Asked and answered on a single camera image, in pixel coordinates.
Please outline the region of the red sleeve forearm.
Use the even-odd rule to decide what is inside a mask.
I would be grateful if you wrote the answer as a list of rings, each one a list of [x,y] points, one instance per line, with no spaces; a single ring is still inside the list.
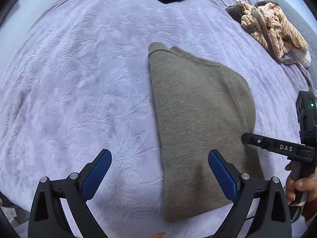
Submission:
[[[310,189],[307,202],[305,203],[302,216],[306,222],[310,222],[316,216],[316,189]]]

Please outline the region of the person right hand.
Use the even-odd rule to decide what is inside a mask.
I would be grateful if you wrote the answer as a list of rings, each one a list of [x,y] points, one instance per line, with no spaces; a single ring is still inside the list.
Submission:
[[[287,181],[286,181],[286,190],[285,190],[285,196],[286,201],[288,204],[293,202],[296,198],[295,190],[300,192],[308,191],[308,202],[312,202],[316,199],[317,195],[317,179],[316,179],[316,171],[314,176],[306,177],[303,179],[299,179],[297,181],[294,181],[291,177],[291,174],[289,174]]]

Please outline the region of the person left hand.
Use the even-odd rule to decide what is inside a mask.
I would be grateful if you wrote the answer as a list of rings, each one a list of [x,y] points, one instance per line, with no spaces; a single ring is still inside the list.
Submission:
[[[150,235],[148,238],[163,238],[164,235],[165,235],[165,232],[155,233],[153,235]]]

